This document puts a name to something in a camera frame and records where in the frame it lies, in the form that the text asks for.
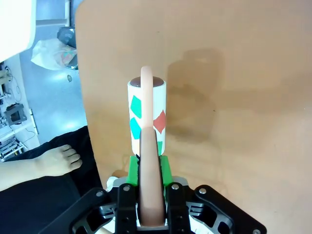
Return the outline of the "person's left hand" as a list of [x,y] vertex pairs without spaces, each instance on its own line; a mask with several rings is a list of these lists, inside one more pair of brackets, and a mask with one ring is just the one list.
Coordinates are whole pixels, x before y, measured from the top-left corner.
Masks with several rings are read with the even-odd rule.
[[62,176],[81,167],[80,155],[70,145],[46,151],[34,159],[38,177]]

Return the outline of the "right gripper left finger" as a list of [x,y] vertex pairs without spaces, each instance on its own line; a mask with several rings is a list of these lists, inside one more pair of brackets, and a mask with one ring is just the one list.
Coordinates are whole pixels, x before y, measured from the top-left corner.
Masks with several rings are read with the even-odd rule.
[[93,188],[46,226],[41,234],[94,234],[113,218],[116,234],[137,232],[139,156],[131,156],[128,176],[110,191]]

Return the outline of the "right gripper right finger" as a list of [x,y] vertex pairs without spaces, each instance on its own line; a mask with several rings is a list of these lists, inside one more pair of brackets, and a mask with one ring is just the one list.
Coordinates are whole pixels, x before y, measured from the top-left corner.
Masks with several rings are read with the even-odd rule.
[[191,220],[212,234],[264,234],[266,227],[208,185],[191,189],[172,176],[167,156],[160,157],[167,220],[171,234],[190,234]]

